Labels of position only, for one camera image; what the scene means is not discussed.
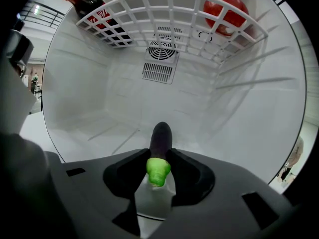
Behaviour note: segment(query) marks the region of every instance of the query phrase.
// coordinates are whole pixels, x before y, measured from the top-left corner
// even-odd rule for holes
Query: bottle
[[[76,13],[78,14],[78,16],[80,18],[85,17],[87,14],[89,14],[90,12],[94,11],[96,8],[104,5],[105,3],[103,2],[103,0],[66,0],[69,1],[73,4]],[[100,10],[98,12],[96,12],[96,14],[98,14],[101,18],[106,18],[108,16],[110,16],[107,11],[105,9]],[[97,18],[95,18],[94,16],[90,16],[88,17],[88,20],[92,23],[97,22]],[[106,21],[110,26],[113,25],[117,25],[118,23],[113,19],[109,19]],[[104,24],[97,24],[96,25],[99,29],[104,29],[106,28],[106,26]],[[115,28],[115,31],[118,33],[122,33],[125,32],[121,27],[117,27]],[[106,34],[112,35],[113,32],[110,30],[105,31]],[[123,39],[130,39],[130,37],[128,35],[122,35]]]

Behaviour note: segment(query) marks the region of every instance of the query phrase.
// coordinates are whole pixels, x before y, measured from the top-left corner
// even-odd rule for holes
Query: green object
[[[162,187],[170,172],[170,164],[161,158],[149,158],[146,163],[146,172],[149,175],[149,182],[155,187]]]

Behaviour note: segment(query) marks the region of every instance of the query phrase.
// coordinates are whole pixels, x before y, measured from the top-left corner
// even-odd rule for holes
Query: person
[[[32,77],[32,80],[31,80],[31,92],[32,92],[32,94],[34,94],[34,90],[36,88],[38,80],[39,80],[38,74],[35,73],[34,76]]]
[[[284,167],[281,169],[281,171],[278,174],[278,181],[282,182],[286,178],[291,168],[299,161],[303,151],[304,151],[304,140],[299,135],[293,151],[288,157],[288,160],[285,163]]]

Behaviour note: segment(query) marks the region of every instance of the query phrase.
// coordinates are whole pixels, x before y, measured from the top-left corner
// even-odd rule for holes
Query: white refrigerator wall
[[[43,83],[48,131],[64,160],[148,147],[153,127],[166,121],[174,147],[242,165],[269,182],[300,129],[305,73],[273,1],[242,1],[269,37],[220,69],[181,53],[171,85],[142,79],[144,48],[108,48],[75,26],[71,9],[51,43]]]

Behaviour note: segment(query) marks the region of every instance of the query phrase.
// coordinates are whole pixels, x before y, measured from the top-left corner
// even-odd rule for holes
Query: gray plastic surface
[[[58,194],[74,223],[79,238],[136,238],[111,222],[127,209],[129,200],[114,196],[103,182],[105,168],[140,150],[115,156],[61,164],[48,154]],[[242,195],[257,192],[279,216],[291,205],[266,183],[246,169],[207,156],[180,150],[207,165],[215,174],[209,195],[193,206],[174,207],[167,219],[149,238],[242,238],[260,231]],[[86,172],[68,177],[66,170]]]

